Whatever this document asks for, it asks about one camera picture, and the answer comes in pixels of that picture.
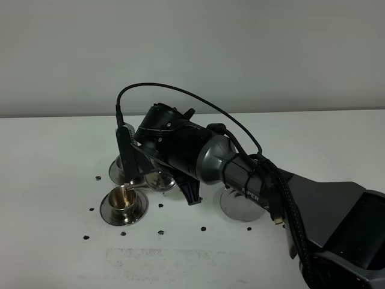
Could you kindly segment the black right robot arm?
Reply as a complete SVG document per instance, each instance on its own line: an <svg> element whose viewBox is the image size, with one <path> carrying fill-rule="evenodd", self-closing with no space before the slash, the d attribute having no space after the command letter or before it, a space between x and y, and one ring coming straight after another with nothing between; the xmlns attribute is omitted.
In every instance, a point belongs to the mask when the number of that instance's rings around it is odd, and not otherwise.
<svg viewBox="0 0 385 289"><path fill-rule="evenodd" d="M192 123L153 105L135 133L138 150L168 171L189 205L200 184L223 183L284 225L289 254L310 288L384 287L384 194L354 182L315 182L247 154L223 124Z"/></svg>

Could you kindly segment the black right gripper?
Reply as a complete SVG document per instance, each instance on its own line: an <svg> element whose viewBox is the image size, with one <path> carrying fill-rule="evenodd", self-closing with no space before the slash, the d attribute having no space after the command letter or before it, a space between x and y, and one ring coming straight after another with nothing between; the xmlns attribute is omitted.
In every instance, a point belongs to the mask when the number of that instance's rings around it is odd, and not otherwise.
<svg viewBox="0 0 385 289"><path fill-rule="evenodd" d="M140 149L154 161L188 174L174 176L188 205L202 201L200 181L195 179L196 164L202 147L211 137L210 130L190 121L193 115L193 108L182 114L168 105L155 104L134 135Z"/></svg>

